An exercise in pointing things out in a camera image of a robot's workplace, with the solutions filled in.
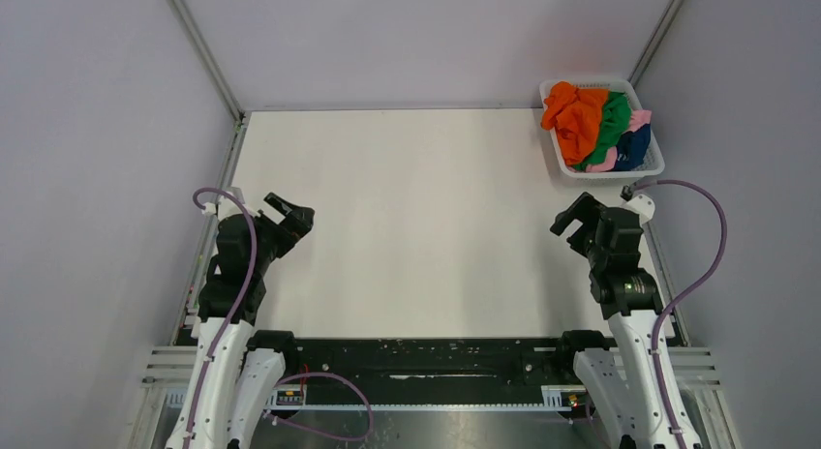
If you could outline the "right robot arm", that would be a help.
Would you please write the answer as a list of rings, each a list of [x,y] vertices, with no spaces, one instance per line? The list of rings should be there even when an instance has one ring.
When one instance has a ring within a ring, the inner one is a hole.
[[[557,374],[582,382],[610,448],[701,448],[679,389],[661,330],[664,309],[654,276],[641,265],[643,225],[654,203],[637,195],[608,206],[588,192],[561,211],[550,230],[590,266],[590,291],[607,322],[613,346],[594,330],[562,334]]]

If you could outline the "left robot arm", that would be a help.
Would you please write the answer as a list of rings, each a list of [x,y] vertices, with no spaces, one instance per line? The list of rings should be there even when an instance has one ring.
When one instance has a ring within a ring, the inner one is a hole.
[[[204,213],[230,211],[218,221],[198,295],[194,370],[167,448],[248,447],[276,381],[300,369],[292,333],[259,333],[256,320],[268,268],[309,234],[315,211],[270,193],[263,201],[281,215],[275,222],[228,192],[218,196],[198,205]]]

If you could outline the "orange t-shirt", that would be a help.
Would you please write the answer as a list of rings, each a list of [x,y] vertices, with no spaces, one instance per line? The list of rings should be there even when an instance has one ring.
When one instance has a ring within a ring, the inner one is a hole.
[[[604,88],[578,88],[560,81],[543,100],[547,109],[541,127],[555,132],[565,165],[579,165],[595,149],[609,93]]]

